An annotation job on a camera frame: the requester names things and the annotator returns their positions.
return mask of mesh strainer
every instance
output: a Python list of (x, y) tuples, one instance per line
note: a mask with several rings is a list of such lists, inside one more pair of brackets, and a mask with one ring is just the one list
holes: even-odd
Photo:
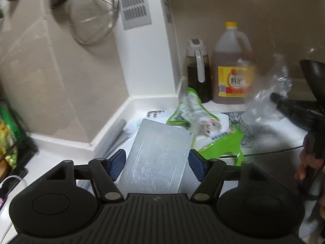
[(118, 0), (69, 0), (71, 31), (82, 44), (95, 44), (107, 36), (118, 14)]

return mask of charging cable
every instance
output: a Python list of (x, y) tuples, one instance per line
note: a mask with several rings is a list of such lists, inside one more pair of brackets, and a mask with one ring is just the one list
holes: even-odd
[[(4, 179), (4, 180), (0, 183), (0, 188), (3, 186), (4, 182), (5, 182), (6, 180), (10, 179), (10, 178), (16, 178), (16, 179), (18, 179), (19, 181), (21, 181), (21, 182), (24, 183), (25, 188), (27, 187), (27, 183), (24, 181), (24, 179), (22, 179), (22, 178), (19, 177), (18, 175), (10, 175), (10, 176), (8, 176), (6, 179)], [(12, 222), (10, 221), (9, 226), (8, 226), (7, 229), (5, 230), (3, 236), (2, 236), (2, 238), (1, 238), (1, 240), (0, 240), (0, 244), (2, 244), (4, 238), (5, 238), (6, 235), (8, 234), (8, 232), (9, 232), (9, 230), (10, 230), (11, 227), (12, 227)]]

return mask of white dispenser lid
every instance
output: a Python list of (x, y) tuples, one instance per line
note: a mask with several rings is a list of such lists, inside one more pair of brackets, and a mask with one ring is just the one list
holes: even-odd
[(201, 39), (191, 39), (187, 42), (186, 56), (196, 57), (195, 48), (197, 48), (197, 47), (199, 47), (199, 49), (201, 50), (202, 56), (205, 56), (208, 54), (206, 47), (203, 45), (203, 42)]

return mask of bottle label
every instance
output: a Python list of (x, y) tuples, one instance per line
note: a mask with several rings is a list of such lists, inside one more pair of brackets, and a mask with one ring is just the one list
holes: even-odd
[(221, 97), (244, 97), (251, 88), (253, 67), (218, 66), (218, 95)]

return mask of dark liquid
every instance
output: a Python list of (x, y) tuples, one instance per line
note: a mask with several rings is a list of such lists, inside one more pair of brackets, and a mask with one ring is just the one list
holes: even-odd
[(214, 52), (211, 58), (212, 62), (212, 88), (213, 101), (217, 104), (243, 104), (244, 97), (222, 97), (219, 96), (218, 66), (237, 67), (239, 59), (254, 61), (253, 57), (248, 57), (243, 53), (217, 53)]
[(205, 82), (201, 83), (198, 80), (197, 66), (187, 66), (187, 81), (188, 87), (197, 91), (202, 103), (207, 103), (212, 100), (212, 84), (211, 84), (211, 71), (208, 64), (204, 65)]

